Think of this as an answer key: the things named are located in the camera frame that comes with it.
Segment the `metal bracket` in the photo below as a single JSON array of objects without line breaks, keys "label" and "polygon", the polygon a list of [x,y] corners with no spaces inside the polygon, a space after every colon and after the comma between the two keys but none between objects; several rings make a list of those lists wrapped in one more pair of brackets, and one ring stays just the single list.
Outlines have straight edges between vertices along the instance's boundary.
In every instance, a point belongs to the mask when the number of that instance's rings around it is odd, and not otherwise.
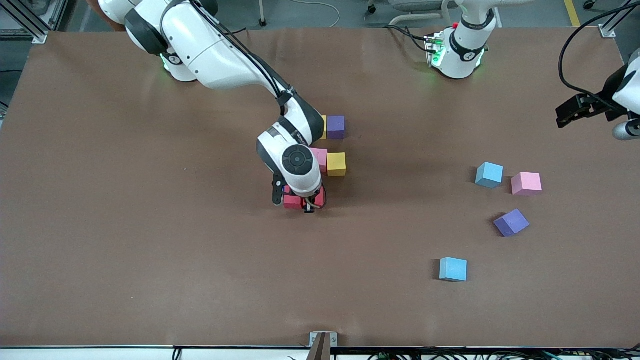
[{"label": "metal bracket", "polygon": [[44,45],[44,43],[47,42],[47,37],[48,36],[49,36],[49,32],[45,31],[43,37],[40,37],[40,38],[34,37],[33,41],[31,43],[34,44],[34,45]]},{"label": "metal bracket", "polygon": [[326,334],[329,338],[331,347],[338,347],[338,333],[335,331],[314,331],[309,333],[309,347],[313,347],[318,335]]},{"label": "metal bracket", "polygon": [[598,24],[598,29],[600,29],[600,34],[603,38],[614,38],[616,37],[615,30],[607,31],[604,29],[604,24]]},{"label": "metal bracket", "polygon": [[307,355],[307,360],[330,360],[331,348],[333,344],[338,345],[338,333],[328,331],[314,331],[309,334],[309,339],[313,339],[311,350]]}]

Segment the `robot logo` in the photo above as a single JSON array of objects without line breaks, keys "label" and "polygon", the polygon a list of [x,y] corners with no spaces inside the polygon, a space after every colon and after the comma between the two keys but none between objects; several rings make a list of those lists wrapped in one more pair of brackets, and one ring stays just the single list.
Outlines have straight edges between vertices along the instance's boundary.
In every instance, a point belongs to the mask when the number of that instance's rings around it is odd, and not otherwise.
[{"label": "robot logo", "polygon": [[180,65],[182,63],[182,60],[180,60],[180,58],[176,55],[169,55],[167,57],[167,60],[169,60],[169,62],[174,65]]}]

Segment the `light blue foam block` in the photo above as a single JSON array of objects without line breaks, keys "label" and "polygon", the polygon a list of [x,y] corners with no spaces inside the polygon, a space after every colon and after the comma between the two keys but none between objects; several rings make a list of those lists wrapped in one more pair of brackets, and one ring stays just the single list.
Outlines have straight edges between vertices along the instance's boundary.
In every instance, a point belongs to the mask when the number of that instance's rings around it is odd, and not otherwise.
[{"label": "light blue foam block", "polygon": [[467,260],[440,259],[440,280],[467,281]]},{"label": "light blue foam block", "polygon": [[492,163],[484,163],[478,168],[476,185],[493,189],[502,183],[502,170],[504,167]]}]

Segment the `pink cube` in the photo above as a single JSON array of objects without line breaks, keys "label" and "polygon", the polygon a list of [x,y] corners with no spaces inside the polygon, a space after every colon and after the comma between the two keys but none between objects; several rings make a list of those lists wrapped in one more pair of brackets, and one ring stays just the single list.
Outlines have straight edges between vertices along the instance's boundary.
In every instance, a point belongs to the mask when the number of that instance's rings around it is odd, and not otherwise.
[{"label": "pink cube", "polygon": [[540,174],[521,172],[511,178],[511,193],[520,196],[532,196],[542,192]]},{"label": "pink cube", "polygon": [[[284,187],[284,193],[290,193],[291,188],[289,185]],[[304,207],[304,200],[295,195],[284,195],[284,208],[285,209],[302,209]]]},{"label": "pink cube", "polygon": [[324,186],[320,188],[320,193],[316,196],[315,205],[324,206]]},{"label": "pink cube", "polygon": [[309,150],[314,153],[318,163],[320,164],[320,172],[326,175],[326,155],[328,153],[327,149],[315,149],[310,147]]}]

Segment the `wooden block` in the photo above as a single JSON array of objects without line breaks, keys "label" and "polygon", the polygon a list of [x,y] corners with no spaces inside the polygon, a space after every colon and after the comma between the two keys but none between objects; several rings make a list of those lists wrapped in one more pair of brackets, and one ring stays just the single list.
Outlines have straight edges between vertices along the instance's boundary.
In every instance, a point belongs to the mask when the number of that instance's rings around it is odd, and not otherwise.
[{"label": "wooden block", "polygon": [[[285,185],[284,193],[291,192],[289,185]],[[304,199],[295,195],[284,195],[284,208],[285,209],[302,209],[304,207]]]},{"label": "wooden block", "polygon": [[520,196],[532,196],[542,192],[540,174],[521,172],[511,178],[511,193]]},{"label": "wooden block", "polygon": [[518,209],[504,215],[493,223],[505,238],[513,236],[529,226],[529,222]]},{"label": "wooden block", "polygon": [[326,175],[345,176],[347,174],[347,159],[344,152],[330,152],[326,155]]},{"label": "wooden block", "polygon": [[326,118],[326,138],[330,140],[344,139],[344,116],[332,115]]},{"label": "wooden block", "polygon": [[322,120],[324,121],[324,131],[322,133],[322,137],[320,138],[320,140],[326,140],[326,115],[320,115],[322,116]]},{"label": "wooden block", "polygon": [[502,170],[500,165],[484,163],[480,165],[476,174],[476,185],[493,189],[502,183]]},{"label": "wooden block", "polygon": [[467,281],[467,260],[456,258],[440,259],[440,280]]},{"label": "wooden block", "polygon": [[314,147],[310,147],[309,150],[314,153],[314,156],[318,161],[318,165],[320,165],[320,172],[326,175],[326,155],[328,153],[327,149],[316,149]]}]

